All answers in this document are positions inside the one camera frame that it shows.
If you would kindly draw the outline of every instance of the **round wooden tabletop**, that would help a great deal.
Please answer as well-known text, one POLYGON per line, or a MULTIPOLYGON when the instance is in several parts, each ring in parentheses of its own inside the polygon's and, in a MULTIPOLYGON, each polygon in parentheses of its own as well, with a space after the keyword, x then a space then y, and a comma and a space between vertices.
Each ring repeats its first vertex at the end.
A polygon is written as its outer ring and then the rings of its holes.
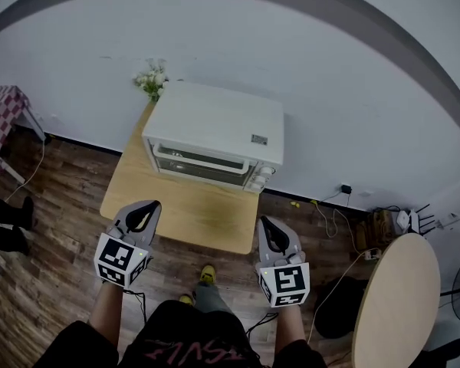
POLYGON ((396 239, 363 296, 353 337, 354 368, 408 368, 434 326, 440 287, 431 245, 415 233, 396 239))

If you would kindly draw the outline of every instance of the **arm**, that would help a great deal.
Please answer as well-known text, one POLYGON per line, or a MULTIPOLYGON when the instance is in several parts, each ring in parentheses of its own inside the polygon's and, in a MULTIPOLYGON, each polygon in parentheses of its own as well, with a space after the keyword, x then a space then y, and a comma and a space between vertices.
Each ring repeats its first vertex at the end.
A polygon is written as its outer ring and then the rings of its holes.
POLYGON ((104 282, 88 321, 92 328, 115 347, 120 338, 122 306, 123 288, 110 282, 104 282))
POLYGON ((278 316, 273 368, 327 368, 322 356, 305 340, 299 305, 282 307, 278 316))
POLYGON ((34 368, 117 366, 123 289, 107 282, 100 288, 89 325, 76 321, 61 331, 34 368))
POLYGON ((274 355, 281 352, 283 348, 296 340, 305 340, 300 306, 291 305, 289 307, 283 307, 280 309, 278 316, 278 330, 276 331, 274 355))

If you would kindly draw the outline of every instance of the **baseboard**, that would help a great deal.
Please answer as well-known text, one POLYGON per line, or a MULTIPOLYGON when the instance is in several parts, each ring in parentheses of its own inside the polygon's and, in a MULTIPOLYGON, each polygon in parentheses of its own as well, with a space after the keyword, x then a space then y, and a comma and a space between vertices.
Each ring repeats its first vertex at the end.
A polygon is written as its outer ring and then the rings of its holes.
MULTIPOLYGON (((16 125, 15 129, 17 131, 24 130, 24 131, 34 132, 32 128, 29 128, 29 127, 26 127, 26 126, 17 126, 16 125)), ((54 138, 56 140, 62 140, 63 142, 72 143, 72 144, 77 145, 77 146, 87 147, 88 149, 101 151, 103 153, 113 154, 115 156, 121 156, 121 154, 123 154, 120 151, 116 151, 116 150, 112 150, 112 149, 106 149, 105 147, 100 147, 100 146, 95 146, 93 144, 80 142, 78 140, 70 139, 70 138, 67 138, 67 137, 64 137, 64 136, 55 135, 53 133, 47 133, 47 132, 44 132, 44 133, 46 135, 48 135, 49 137, 54 138)), ((306 198, 305 196, 293 195, 293 194, 290 194, 290 193, 287 193, 287 192, 276 191, 274 189, 267 189, 266 188, 266 189, 264 189, 263 192, 264 193, 269 193, 269 194, 272 194, 272 195, 281 196, 281 197, 284 197, 284 198, 287 198, 287 199, 290 199, 290 200, 294 200, 294 201, 297 201, 297 202, 310 203, 312 200, 314 200, 312 198, 306 198)), ((363 210, 352 209, 352 208, 349 208, 349 207, 345 207, 343 205, 334 205, 334 204, 327 203, 327 202, 321 202, 320 205, 322 205, 324 207, 329 207, 329 208, 332 208, 332 209, 338 209, 340 211, 346 211, 346 212, 349 212, 350 214, 356 213, 358 216, 364 216, 364 215, 368 214, 368 212, 365 212, 363 210)))
MULTIPOLYGON (((276 195, 276 196, 281 196, 283 198, 294 200, 296 202, 310 203, 312 200, 317 200, 317 201, 319 200, 319 199, 307 198, 305 196, 294 195, 294 194, 287 193, 287 192, 276 191, 274 189, 268 189, 268 188, 264 188, 263 192, 264 193, 270 193, 270 194, 276 195)), ((333 203, 327 203, 327 202, 320 202, 320 205, 322 205, 323 207, 329 207, 331 209, 337 209, 337 210, 340 210, 341 212, 348 212, 350 214, 354 214, 354 215, 359 216, 359 217, 364 217, 365 215, 370 213, 370 212, 366 212, 364 210, 352 209, 351 207, 346 207, 346 206, 343 206, 343 205, 334 205, 333 203)))

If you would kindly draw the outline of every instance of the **sneaker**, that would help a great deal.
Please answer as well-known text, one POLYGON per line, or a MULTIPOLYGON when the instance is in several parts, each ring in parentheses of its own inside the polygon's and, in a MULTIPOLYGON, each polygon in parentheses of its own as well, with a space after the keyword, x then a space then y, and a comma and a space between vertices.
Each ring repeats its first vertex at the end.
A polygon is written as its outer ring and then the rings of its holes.
POLYGON ((199 279, 201 282, 205 282, 206 284, 214 284, 216 282, 216 273, 215 268, 210 264, 207 264, 201 271, 201 278, 199 279))
POLYGON ((188 304, 191 307, 194 307, 194 303, 192 302, 192 298, 188 294, 183 294, 179 297, 179 301, 184 304, 188 304))

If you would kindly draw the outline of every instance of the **oven glass window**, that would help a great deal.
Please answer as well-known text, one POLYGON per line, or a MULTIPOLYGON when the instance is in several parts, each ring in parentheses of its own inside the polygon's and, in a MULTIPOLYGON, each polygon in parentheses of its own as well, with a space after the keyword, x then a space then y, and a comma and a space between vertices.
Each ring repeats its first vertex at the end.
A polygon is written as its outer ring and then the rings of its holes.
MULTIPOLYGON (((235 169, 242 169, 243 163, 236 163, 231 161, 226 161, 224 159, 217 159, 209 156, 202 156, 199 154, 188 153, 176 149, 168 149, 166 147, 160 147, 159 151, 161 153, 168 154, 170 156, 179 156, 181 159, 189 158, 196 159, 198 161, 203 161, 207 163, 213 163, 215 165, 227 166, 235 169)), ((217 168, 212 168, 208 166, 194 165, 179 160, 164 159, 161 156, 155 156, 156 162, 160 169, 169 170, 175 173, 181 173, 188 176, 195 176, 202 179, 215 180, 219 182, 226 182, 235 186, 244 186, 247 182, 248 177, 254 171, 253 166, 249 166, 248 171, 243 174, 238 174, 234 172, 228 172, 225 170, 220 170, 217 168)))

